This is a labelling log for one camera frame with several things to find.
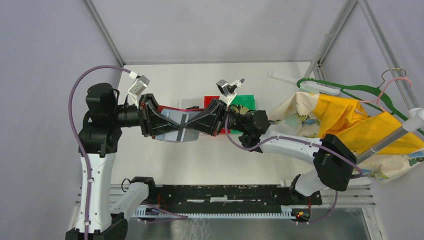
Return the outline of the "red leather card holder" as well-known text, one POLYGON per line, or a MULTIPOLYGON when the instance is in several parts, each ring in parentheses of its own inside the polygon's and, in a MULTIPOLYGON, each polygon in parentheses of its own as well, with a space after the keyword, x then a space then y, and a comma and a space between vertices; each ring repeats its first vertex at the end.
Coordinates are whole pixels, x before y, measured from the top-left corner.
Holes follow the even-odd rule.
POLYGON ((203 109, 198 106, 179 109, 168 106, 159 106, 158 112, 165 122, 158 125, 154 130, 152 138, 158 141, 185 143, 198 140, 200 132, 188 129, 185 124, 198 115, 203 109))

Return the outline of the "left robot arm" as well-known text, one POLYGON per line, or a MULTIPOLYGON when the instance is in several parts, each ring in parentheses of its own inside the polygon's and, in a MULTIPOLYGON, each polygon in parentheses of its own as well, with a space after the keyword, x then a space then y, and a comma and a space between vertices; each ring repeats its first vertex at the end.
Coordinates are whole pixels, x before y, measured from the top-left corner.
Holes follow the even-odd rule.
POLYGON ((141 96, 134 105, 119 104, 119 91, 108 83, 98 83, 87 90, 88 111, 81 131, 76 133, 82 164, 81 210, 68 240, 123 240, 128 232, 129 219, 144 202, 158 212, 165 212, 152 177, 136 176, 129 188, 115 203, 110 204, 110 183, 122 128, 148 124, 147 114, 156 113, 158 103, 153 94, 141 96))

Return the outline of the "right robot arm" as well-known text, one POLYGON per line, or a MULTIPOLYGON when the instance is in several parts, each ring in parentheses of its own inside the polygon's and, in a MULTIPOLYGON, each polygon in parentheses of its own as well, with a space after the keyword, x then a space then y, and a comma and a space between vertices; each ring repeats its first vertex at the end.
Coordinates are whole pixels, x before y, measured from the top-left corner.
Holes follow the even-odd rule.
POLYGON ((239 113, 218 99, 184 124, 186 129, 211 136, 222 130, 238 131, 242 135, 234 145, 242 150, 280 154, 313 165, 313 170, 297 175, 289 187, 289 199, 295 204, 302 204, 313 193, 326 188, 344 192, 355 178, 357 158, 337 136, 291 136, 271 130, 270 126, 266 111, 239 113))

